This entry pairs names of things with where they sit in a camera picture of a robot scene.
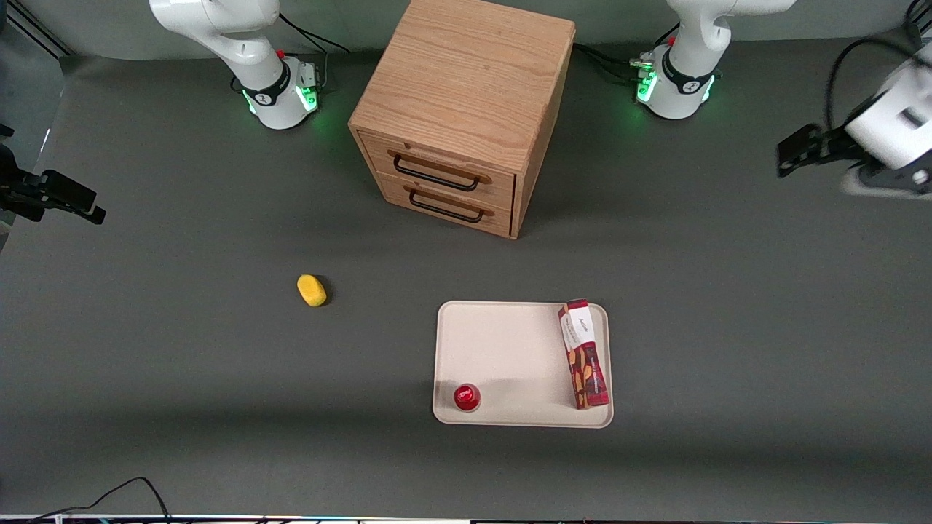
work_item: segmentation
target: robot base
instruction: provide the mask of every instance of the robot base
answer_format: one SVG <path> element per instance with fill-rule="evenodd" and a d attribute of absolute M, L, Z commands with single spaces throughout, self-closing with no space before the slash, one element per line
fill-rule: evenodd
<path fill-rule="evenodd" d="M 663 67 L 658 66 L 660 59 L 669 49 L 670 47 L 664 44 L 653 51 L 641 54 L 637 63 L 645 64 L 640 67 L 646 71 L 646 75 L 637 84 L 635 99 L 647 105 L 658 117 L 681 120 L 691 117 L 699 106 L 708 100 L 709 90 L 715 82 L 715 77 L 712 76 L 705 86 L 699 86 L 696 82 L 699 88 L 696 92 L 690 94 L 679 92 L 677 84 L 666 75 Z"/>
<path fill-rule="evenodd" d="M 249 110 L 263 125 L 273 130 L 286 130 L 300 124 L 308 115 L 317 111 L 319 104 L 314 64 L 301 62 L 294 57 L 285 57 L 282 62 L 291 70 L 291 79 L 273 105 L 254 103 L 243 92 Z"/>

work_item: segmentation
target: table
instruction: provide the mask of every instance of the table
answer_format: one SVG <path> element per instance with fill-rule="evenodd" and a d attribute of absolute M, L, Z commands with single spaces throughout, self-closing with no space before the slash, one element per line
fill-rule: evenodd
<path fill-rule="evenodd" d="M 735 44 L 683 122 L 574 56 L 518 241 L 381 199 L 346 126 L 377 55 L 335 56 L 290 131 L 219 61 L 67 62 L 39 167 L 108 215 L 18 221 L 0 255 L 0 508 L 147 475 L 175 513 L 929 521 L 932 205 L 775 175 L 845 44 Z M 894 63 L 847 63 L 839 111 Z M 433 418 L 441 304 L 580 296 L 609 428 Z"/>

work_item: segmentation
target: red cup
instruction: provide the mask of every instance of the red cup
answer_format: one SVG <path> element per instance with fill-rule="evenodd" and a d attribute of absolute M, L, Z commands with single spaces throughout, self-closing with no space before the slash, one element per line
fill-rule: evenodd
<path fill-rule="evenodd" d="M 472 384 L 463 384 L 453 393 L 453 402 L 463 411 L 475 411 L 482 402 L 479 388 Z"/>

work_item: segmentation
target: drawer handle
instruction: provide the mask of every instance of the drawer handle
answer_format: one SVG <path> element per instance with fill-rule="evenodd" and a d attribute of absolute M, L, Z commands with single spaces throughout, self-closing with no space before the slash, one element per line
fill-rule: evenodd
<path fill-rule="evenodd" d="M 403 174 L 407 174 L 407 175 L 413 176 L 413 177 L 415 177 L 415 178 L 419 178 L 419 179 L 421 179 L 421 180 L 426 180 L 426 181 L 428 181 L 428 182 L 434 182 L 435 184 L 440 184 L 441 186 L 451 187 L 451 188 L 457 189 L 457 190 L 459 190 L 459 191 L 475 191 L 475 189 L 476 189 L 477 187 L 479 187 L 479 177 L 474 178 L 474 179 L 473 179 L 473 183 L 472 183 L 472 184 L 469 184 L 468 186 L 466 186 L 466 185 L 464 185 L 464 184 L 457 184 L 456 182 L 450 182 L 450 181 L 448 181 L 448 180 L 444 180 L 443 178 L 437 178 L 436 176 L 432 176 L 432 175 L 426 174 L 425 172 L 414 171 L 413 169 L 408 169 L 408 168 L 402 167 L 402 166 L 398 163 L 398 162 L 401 162 L 401 161 L 402 161 L 402 156 L 401 156 L 401 155 L 395 155 L 395 162 L 394 162 L 394 163 L 395 163 L 395 171 L 397 171 L 397 172 L 400 172 L 400 173 L 403 173 Z"/>
<path fill-rule="evenodd" d="M 418 194 L 414 189 L 408 189 L 411 194 L 408 196 L 408 199 L 411 200 L 411 205 L 419 207 L 421 209 L 426 209 L 427 211 L 433 211 L 434 213 L 443 214 L 449 216 L 450 218 L 456 218 L 457 220 L 462 220 L 463 222 L 468 222 L 470 224 L 478 224 L 482 220 L 483 211 L 479 210 L 478 216 L 466 216 L 465 214 L 453 213 L 452 211 L 447 211 L 446 209 L 439 208 L 437 206 L 432 206 L 430 204 L 425 204 L 424 202 L 418 202 L 414 200 L 414 197 Z"/>

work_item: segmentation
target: white tray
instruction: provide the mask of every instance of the white tray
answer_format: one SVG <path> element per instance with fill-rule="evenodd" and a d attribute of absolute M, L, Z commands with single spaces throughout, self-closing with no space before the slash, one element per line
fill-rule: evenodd
<path fill-rule="evenodd" d="M 606 406 L 576 409 L 557 321 L 562 304 L 451 301 L 437 313 L 433 415 L 446 424 L 598 429 L 614 416 L 609 315 L 590 304 L 596 352 L 609 389 Z M 479 388 L 482 403 L 459 410 L 453 392 Z"/>

